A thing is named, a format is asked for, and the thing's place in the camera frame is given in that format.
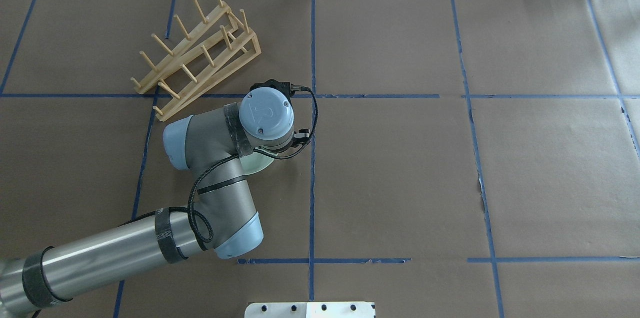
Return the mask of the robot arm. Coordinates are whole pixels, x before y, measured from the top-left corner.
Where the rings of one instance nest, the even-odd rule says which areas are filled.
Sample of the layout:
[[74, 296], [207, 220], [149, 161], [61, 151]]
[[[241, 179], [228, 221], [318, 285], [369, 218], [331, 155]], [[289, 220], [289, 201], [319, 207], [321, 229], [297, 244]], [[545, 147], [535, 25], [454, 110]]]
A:
[[293, 146], [290, 95], [255, 86], [240, 102], [167, 125], [162, 140], [171, 164], [194, 177], [187, 204], [2, 263], [1, 316], [25, 318], [199, 252], [231, 259], [258, 247], [264, 234], [241, 158], [274, 157]]

